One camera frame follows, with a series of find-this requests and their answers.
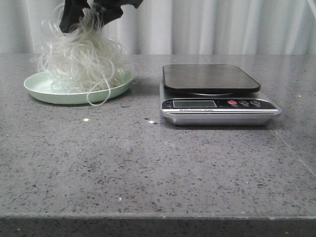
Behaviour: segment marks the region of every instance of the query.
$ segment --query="scale platform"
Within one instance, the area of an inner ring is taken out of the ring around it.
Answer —
[[[233,65],[166,65],[160,113],[175,125],[265,125],[281,109],[260,87]]]

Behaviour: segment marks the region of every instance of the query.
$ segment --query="white curtain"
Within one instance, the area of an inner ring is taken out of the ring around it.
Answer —
[[[34,52],[49,40],[64,0],[0,0],[0,52]],[[129,54],[316,54],[306,0],[144,0],[106,25]]]

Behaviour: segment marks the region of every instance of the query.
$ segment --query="red button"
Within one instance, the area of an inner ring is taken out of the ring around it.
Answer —
[[[229,103],[230,105],[235,105],[235,104],[237,104],[237,101],[235,101],[235,100],[229,100],[228,103]]]

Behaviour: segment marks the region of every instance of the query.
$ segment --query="light green plate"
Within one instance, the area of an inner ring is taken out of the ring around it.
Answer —
[[[125,78],[127,83],[111,88],[111,94],[109,99],[117,97],[126,92],[132,83],[133,75],[129,71],[122,71],[121,76]],[[59,93],[51,88],[52,78],[45,73],[37,73],[30,76],[24,81],[25,88],[29,91],[30,95],[34,98],[52,104],[60,105],[79,105],[87,104],[87,92],[86,93]],[[109,90],[94,91],[89,94],[89,100],[91,103],[103,101],[107,98]]]

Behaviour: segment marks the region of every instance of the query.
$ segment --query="countertop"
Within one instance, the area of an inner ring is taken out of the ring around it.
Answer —
[[[0,55],[0,235],[316,235],[316,56],[125,55],[141,78],[99,107],[31,97],[32,57]],[[167,64],[236,65],[283,112],[171,125]]]

